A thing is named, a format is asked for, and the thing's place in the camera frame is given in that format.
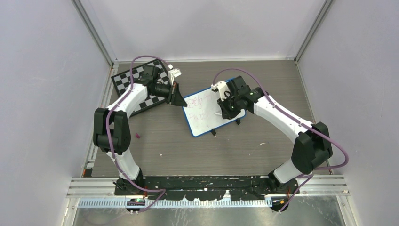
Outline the blue framed whiteboard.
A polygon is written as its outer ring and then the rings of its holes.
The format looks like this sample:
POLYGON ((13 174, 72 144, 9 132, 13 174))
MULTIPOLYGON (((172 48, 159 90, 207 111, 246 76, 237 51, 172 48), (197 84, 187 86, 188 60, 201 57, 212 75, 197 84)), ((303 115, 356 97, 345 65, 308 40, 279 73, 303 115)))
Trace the blue framed whiteboard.
POLYGON ((210 87, 184 97, 188 106, 183 107, 183 113, 193 137, 201 136, 246 116, 244 110, 231 120, 215 115, 222 113, 217 104, 219 98, 219 94, 213 92, 210 87))

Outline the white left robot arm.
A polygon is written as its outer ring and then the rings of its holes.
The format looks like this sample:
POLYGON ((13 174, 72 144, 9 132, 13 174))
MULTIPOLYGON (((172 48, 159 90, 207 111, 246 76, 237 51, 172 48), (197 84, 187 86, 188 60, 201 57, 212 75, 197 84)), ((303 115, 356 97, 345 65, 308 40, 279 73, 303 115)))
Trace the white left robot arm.
POLYGON ((178 68, 168 65, 169 82, 158 81, 160 69, 153 65, 144 66, 137 78, 131 76, 127 90, 113 104, 97 108, 94 113, 93 143, 105 152, 119 171, 119 182, 133 195, 144 190, 142 170, 135 163, 131 151, 131 133, 128 119, 133 111, 149 95, 161 97, 166 103, 186 107, 179 84, 175 78, 181 75, 178 68))

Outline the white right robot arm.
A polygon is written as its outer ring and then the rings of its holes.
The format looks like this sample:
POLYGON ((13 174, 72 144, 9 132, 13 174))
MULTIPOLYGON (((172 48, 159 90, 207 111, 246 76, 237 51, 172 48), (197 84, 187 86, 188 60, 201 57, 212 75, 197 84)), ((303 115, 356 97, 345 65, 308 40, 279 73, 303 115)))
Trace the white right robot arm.
POLYGON ((328 127, 303 120, 277 103, 260 87, 251 89, 241 76, 211 85, 219 94, 217 104, 223 119, 232 120, 244 110, 259 116, 282 131, 294 144, 290 159, 269 173, 267 184, 281 193, 287 183, 302 174, 309 175, 332 155, 328 127))

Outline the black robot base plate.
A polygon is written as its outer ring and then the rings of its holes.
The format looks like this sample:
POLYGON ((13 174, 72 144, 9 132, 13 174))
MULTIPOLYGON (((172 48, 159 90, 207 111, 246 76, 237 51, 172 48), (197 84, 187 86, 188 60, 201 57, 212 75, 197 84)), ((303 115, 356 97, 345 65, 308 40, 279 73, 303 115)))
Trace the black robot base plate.
POLYGON ((181 176, 181 177, 150 177, 139 180, 138 185, 145 188, 141 191, 124 179, 115 182, 115 195, 143 195, 149 200, 155 200, 165 189, 162 200, 193 201, 221 200, 229 195, 232 201, 263 200, 268 194, 278 194, 287 197, 298 187, 295 179, 279 186, 272 184, 268 177, 263 176, 181 176))

